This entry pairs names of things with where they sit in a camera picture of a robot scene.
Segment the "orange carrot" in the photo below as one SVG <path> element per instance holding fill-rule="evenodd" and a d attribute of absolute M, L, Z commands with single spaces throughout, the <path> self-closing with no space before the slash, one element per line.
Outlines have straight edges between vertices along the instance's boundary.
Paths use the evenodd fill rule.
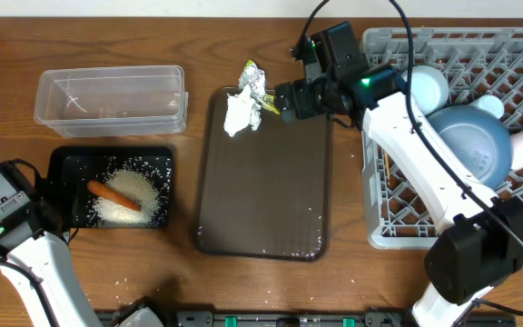
<path fill-rule="evenodd" d="M 107 186 L 104 183 L 92 180 L 87 183 L 86 187 L 90 193 L 93 193 L 96 196 L 106 199 L 112 203 L 116 203 L 136 212 L 141 211 L 139 204 L 124 196 L 123 194 L 118 193 L 113 188 Z"/>

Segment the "yellow snack packet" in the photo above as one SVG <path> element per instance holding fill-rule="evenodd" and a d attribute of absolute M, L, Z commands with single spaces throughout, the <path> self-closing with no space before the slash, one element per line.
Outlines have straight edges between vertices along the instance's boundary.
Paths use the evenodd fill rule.
<path fill-rule="evenodd" d="M 280 114 L 279 109 L 275 105 L 275 97 L 272 94 L 265 94 L 261 98 L 261 107 L 274 114 Z"/>

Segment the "light blue bowl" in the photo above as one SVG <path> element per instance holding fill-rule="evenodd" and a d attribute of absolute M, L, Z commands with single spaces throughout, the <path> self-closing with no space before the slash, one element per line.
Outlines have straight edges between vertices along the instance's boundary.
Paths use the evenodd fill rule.
<path fill-rule="evenodd" d="M 441 109 L 447 103 L 448 95 L 448 81 L 440 70 L 426 65 L 413 67 L 411 96 L 425 116 Z"/>

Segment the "silver foil wrapper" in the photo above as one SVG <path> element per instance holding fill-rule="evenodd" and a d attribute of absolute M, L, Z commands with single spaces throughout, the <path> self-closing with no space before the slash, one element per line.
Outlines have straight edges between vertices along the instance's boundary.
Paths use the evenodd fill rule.
<path fill-rule="evenodd" d="M 246 86 L 250 87 L 251 96 L 262 98 L 266 95 L 265 71 L 259 68 L 253 60 L 247 62 L 239 78 L 239 87 L 244 89 Z"/>

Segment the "pile of white rice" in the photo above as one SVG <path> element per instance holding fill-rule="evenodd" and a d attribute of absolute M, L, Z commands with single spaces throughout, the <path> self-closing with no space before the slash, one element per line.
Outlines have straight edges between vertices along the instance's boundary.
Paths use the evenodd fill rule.
<path fill-rule="evenodd" d="M 162 156 L 107 156 L 104 171 L 94 180 L 140 205 L 136 212 L 89 194 L 83 217 L 94 228 L 156 228 L 167 223 L 171 197 L 172 160 Z"/>

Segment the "white napkin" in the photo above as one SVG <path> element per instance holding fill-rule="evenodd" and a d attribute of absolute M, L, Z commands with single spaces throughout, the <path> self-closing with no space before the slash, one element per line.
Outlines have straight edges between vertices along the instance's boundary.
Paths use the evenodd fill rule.
<path fill-rule="evenodd" d="M 228 96 L 223 129 L 230 137 L 234 137 L 246 127 L 257 131 L 261 121 L 261 107 L 252 97 L 252 89 L 249 85 L 246 85 L 239 94 Z"/>

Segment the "dark blue plate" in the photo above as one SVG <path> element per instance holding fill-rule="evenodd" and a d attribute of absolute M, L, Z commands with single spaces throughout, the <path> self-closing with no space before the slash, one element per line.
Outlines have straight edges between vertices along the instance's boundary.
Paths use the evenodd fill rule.
<path fill-rule="evenodd" d="M 483 184 L 496 189 L 512 165 L 512 145 L 505 125 L 471 105 L 440 109 L 429 124 L 464 166 Z"/>

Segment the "light blue cup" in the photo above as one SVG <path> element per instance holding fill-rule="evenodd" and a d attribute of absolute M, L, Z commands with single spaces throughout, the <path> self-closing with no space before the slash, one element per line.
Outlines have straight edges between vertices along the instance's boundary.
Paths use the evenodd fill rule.
<path fill-rule="evenodd" d="M 492 114 L 500 119 L 505 113 L 505 106 L 503 102 L 493 94 L 485 94 L 473 101 L 471 106 L 474 106 L 482 111 Z"/>

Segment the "wooden chopstick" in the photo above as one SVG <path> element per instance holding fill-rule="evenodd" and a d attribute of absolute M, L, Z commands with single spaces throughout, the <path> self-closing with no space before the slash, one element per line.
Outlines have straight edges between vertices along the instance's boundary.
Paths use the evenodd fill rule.
<path fill-rule="evenodd" d="M 390 162 L 389 162 L 389 155 L 386 151 L 383 151 L 383 160 L 384 160 L 384 164 L 385 164 L 386 179 L 388 180 L 388 178 L 390 177 Z"/>

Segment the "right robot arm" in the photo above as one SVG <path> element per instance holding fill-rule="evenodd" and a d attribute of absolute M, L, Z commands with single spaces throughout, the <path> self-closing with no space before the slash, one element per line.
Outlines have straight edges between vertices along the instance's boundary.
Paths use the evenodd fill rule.
<path fill-rule="evenodd" d="M 429 249 L 429 286 L 411 312 L 419 326 L 454 326 L 523 265 L 523 202 L 499 199 L 473 177 L 421 114 L 388 64 L 332 65 L 275 87 L 286 117 L 346 114 L 390 154 L 427 207 L 439 238 Z"/>

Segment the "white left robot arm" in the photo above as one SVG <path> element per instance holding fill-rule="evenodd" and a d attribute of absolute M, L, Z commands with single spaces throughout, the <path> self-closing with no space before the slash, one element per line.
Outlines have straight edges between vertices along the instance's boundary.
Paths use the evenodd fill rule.
<path fill-rule="evenodd" d="M 62 215 L 25 178 L 0 172 L 0 271 L 35 326 L 100 326 L 75 275 Z"/>

